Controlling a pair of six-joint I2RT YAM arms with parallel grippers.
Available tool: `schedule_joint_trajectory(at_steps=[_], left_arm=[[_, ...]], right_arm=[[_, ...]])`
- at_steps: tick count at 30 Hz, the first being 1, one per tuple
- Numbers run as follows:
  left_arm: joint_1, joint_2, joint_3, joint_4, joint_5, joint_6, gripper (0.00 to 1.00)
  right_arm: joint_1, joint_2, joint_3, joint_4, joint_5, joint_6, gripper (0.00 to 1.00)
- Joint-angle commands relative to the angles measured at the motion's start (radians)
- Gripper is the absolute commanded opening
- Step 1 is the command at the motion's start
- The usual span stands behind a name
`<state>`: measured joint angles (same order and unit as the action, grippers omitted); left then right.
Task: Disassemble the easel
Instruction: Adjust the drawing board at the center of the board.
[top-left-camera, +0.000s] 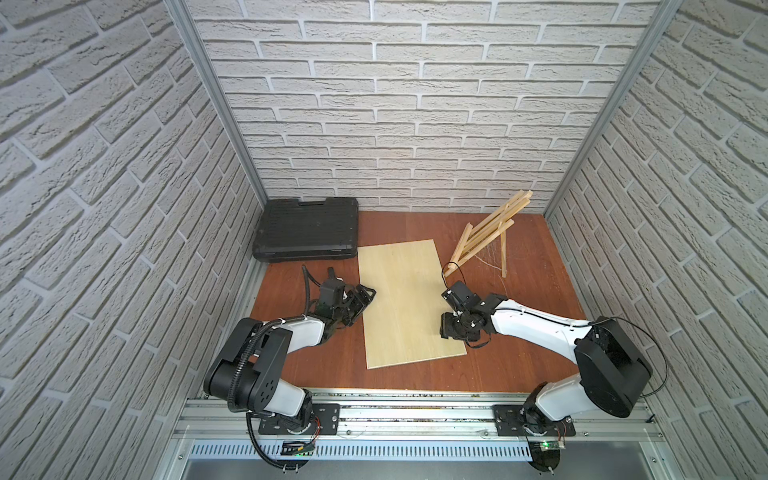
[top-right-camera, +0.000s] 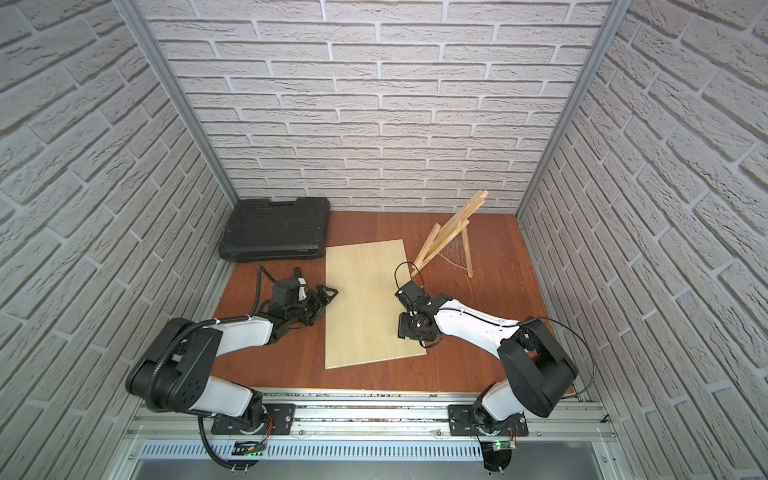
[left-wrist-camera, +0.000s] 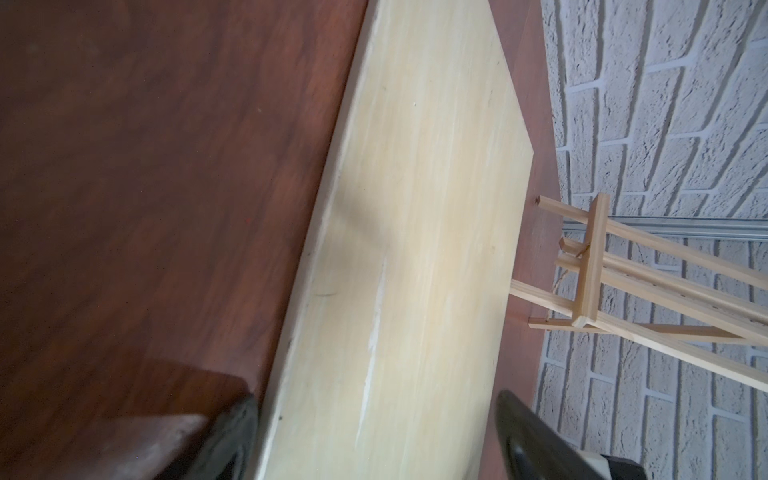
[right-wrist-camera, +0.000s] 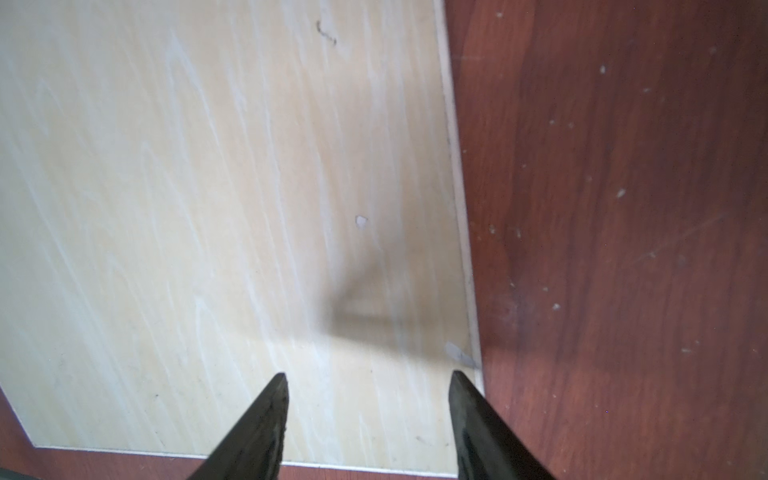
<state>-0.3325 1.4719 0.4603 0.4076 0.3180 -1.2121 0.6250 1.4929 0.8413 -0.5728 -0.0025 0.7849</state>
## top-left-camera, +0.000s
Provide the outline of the light plywood board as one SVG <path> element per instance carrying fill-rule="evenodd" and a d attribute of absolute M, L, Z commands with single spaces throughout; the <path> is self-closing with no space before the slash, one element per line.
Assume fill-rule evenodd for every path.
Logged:
<path fill-rule="evenodd" d="M 463 342 L 441 337 L 442 267 L 432 239 L 361 247 L 360 283 L 376 291 L 363 313 L 366 364 L 383 367 L 463 356 Z"/>

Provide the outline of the wooden easel frame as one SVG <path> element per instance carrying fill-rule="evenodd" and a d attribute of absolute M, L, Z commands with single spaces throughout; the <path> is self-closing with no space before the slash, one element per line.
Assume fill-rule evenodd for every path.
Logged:
<path fill-rule="evenodd" d="M 485 217 L 479 224 L 467 223 L 453 250 L 450 260 L 442 268 L 445 277 L 458 271 L 465 263 L 475 258 L 482 250 L 500 240 L 501 277 L 507 277 L 507 230 L 514 225 L 514 216 L 523 210 L 531 201 L 533 192 L 518 191 L 514 196 Z"/>

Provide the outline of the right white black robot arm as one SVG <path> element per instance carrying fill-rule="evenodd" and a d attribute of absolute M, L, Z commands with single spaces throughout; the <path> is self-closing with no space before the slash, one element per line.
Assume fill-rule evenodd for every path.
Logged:
<path fill-rule="evenodd" d="M 653 376 L 653 368 L 618 320 L 578 320 L 527 307 L 502 295 L 482 299 L 461 281 L 442 293 L 451 312 L 440 335 L 472 348 L 482 333 L 525 340 L 575 364 L 578 372 L 537 386 L 513 414 L 529 435 L 563 434 L 574 414 L 600 410 L 627 418 Z"/>

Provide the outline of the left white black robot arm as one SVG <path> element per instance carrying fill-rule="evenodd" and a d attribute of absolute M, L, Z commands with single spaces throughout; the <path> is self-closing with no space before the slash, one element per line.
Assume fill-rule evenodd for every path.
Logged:
<path fill-rule="evenodd" d="M 375 289 L 348 284 L 333 271 L 323 282 L 307 273 L 304 289 L 298 316 L 241 319 L 203 381 L 204 393 L 225 401 L 230 412 L 275 419 L 293 434 L 317 421 L 309 390 L 282 379 L 288 355 L 322 345 L 337 330 L 352 326 L 376 297 Z"/>

